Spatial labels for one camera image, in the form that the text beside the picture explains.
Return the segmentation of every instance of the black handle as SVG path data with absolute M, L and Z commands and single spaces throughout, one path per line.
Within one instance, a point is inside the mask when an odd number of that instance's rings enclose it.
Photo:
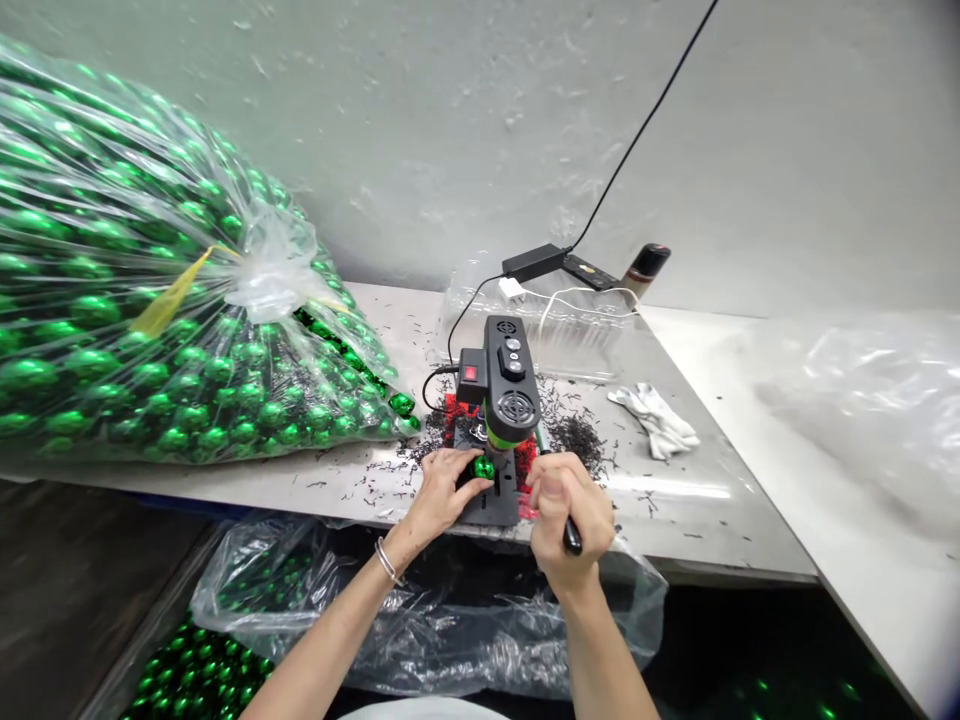
M 541 455 L 549 455 L 552 450 L 541 450 Z M 563 528 L 563 547 L 567 552 L 576 557 L 583 554 L 583 538 L 580 537 L 580 528 L 573 521 L 573 518 L 567 516 L 567 524 Z

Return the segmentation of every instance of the forearm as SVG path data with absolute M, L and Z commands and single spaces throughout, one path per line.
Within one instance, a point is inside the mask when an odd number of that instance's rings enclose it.
M 398 525 L 384 551 L 402 574 L 419 548 Z M 322 718 L 353 664 L 393 582 L 376 554 L 280 663 L 243 713 L 243 720 Z
M 659 718 L 636 662 L 594 577 L 558 598 L 567 623 L 570 685 L 578 718 Z

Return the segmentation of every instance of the person's right hand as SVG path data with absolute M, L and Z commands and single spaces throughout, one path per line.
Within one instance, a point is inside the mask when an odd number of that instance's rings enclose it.
M 540 511 L 530 546 L 537 564 L 547 576 L 559 600 L 576 593 L 600 577 L 597 560 L 613 542 L 613 504 L 573 453 L 541 455 L 527 475 L 531 488 L 530 506 Z M 572 516 L 583 552 L 568 554 L 563 547 L 563 530 Z

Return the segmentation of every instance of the bracelet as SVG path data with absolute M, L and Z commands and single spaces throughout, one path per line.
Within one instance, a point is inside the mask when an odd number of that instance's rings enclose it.
M 377 557 L 380 558 L 380 564 L 383 565 L 383 569 L 387 571 L 387 575 L 389 575 L 390 579 L 393 580 L 393 584 L 397 587 L 403 587 L 406 585 L 406 580 L 397 577 L 397 571 L 393 569 L 393 565 L 390 564 L 387 554 L 383 551 L 382 536 L 377 538 L 376 551 Z

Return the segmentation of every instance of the concrete wall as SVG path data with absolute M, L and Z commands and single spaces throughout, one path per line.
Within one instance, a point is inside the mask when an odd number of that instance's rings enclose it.
M 6 0 L 0 31 L 147 83 L 299 196 L 347 279 L 441 289 L 568 243 L 708 0 Z M 949 0 L 721 0 L 581 246 L 652 304 L 960 301 Z

